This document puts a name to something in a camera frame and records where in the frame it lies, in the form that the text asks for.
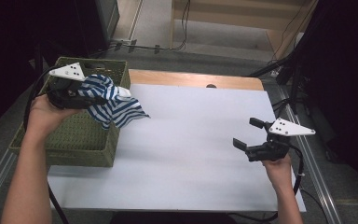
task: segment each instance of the wicker basket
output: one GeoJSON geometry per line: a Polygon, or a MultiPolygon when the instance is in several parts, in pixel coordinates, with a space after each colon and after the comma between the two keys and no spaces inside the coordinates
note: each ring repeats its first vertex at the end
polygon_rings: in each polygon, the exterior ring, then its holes
{"type": "MultiPolygon", "coordinates": [[[[111,77],[115,85],[130,88],[130,76],[124,61],[93,60],[61,57],[57,65],[80,63],[85,76],[99,74],[111,77]]],[[[111,125],[103,130],[88,112],[81,112],[66,119],[62,125],[48,137],[46,142],[48,165],[74,165],[111,167],[116,153],[120,129],[111,125]]],[[[9,150],[19,154],[25,131],[18,129],[9,150]]]]}

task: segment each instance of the striped cloth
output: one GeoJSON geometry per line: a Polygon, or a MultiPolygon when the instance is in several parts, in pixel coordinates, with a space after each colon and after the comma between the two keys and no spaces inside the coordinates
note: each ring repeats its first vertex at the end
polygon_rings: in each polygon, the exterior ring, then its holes
{"type": "Polygon", "coordinates": [[[105,105],[92,105],[87,111],[104,129],[109,129],[113,121],[118,128],[125,127],[133,119],[150,118],[141,104],[131,97],[130,91],[114,85],[110,77],[91,75],[83,81],[78,90],[79,95],[101,96],[108,100],[105,105]]]}

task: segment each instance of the white triangular bracket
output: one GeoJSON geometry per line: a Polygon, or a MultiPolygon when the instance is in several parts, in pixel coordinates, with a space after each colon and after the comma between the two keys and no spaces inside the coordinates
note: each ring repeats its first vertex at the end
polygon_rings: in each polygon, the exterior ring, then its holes
{"type": "Polygon", "coordinates": [[[295,124],[285,119],[278,118],[269,128],[270,133],[276,133],[283,136],[311,135],[315,131],[301,125],[295,124]]]}
{"type": "Polygon", "coordinates": [[[76,81],[84,81],[83,70],[81,70],[80,63],[72,63],[61,68],[57,68],[48,72],[54,77],[63,77],[76,81]]]}

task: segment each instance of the table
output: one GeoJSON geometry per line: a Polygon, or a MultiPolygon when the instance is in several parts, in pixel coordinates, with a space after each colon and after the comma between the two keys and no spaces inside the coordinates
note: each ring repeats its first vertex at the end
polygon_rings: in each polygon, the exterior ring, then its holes
{"type": "MultiPolygon", "coordinates": [[[[142,70],[130,70],[130,76],[131,93],[151,119],[135,120],[121,130],[113,168],[52,166],[48,182],[62,207],[198,212],[277,209],[261,162],[248,162],[232,146],[233,137],[249,146],[265,141],[265,131],[247,124],[249,117],[275,120],[259,80],[142,70]],[[229,88],[230,82],[247,83],[252,90],[219,89],[229,88]],[[186,83],[190,86],[179,86],[186,83]],[[207,84],[218,89],[194,87],[207,84]]],[[[297,201],[305,211],[299,194],[297,201]]]]}
{"type": "MultiPolygon", "coordinates": [[[[308,26],[318,0],[191,0],[189,21],[255,27],[267,30],[276,58],[284,53],[308,26]]],[[[181,20],[187,0],[172,0],[170,43],[174,20],[181,20]]]]}

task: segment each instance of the white tabletop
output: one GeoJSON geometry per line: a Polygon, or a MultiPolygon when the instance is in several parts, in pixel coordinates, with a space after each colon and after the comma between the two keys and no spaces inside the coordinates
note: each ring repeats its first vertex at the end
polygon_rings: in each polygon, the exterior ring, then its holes
{"type": "Polygon", "coordinates": [[[112,168],[52,166],[48,182],[62,207],[277,210],[261,162],[232,146],[233,137],[248,146],[266,141],[266,132],[249,124],[251,117],[275,120],[265,91],[133,84],[131,93],[151,119],[120,131],[112,168]]]}

